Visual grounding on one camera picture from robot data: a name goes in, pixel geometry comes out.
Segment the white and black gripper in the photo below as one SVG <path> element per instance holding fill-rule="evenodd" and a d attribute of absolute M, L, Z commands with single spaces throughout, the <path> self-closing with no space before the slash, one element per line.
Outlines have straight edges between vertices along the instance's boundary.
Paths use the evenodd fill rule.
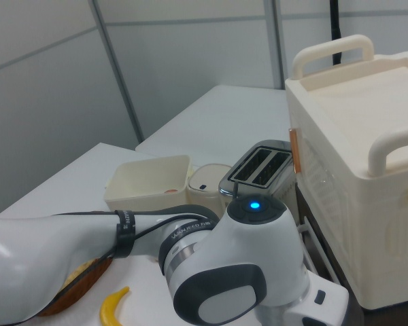
<path fill-rule="evenodd" d="M 346 288 L 308 271 L 309 287 L 288 309 L 289 325 L 342 325 L 349 302 Z"/>

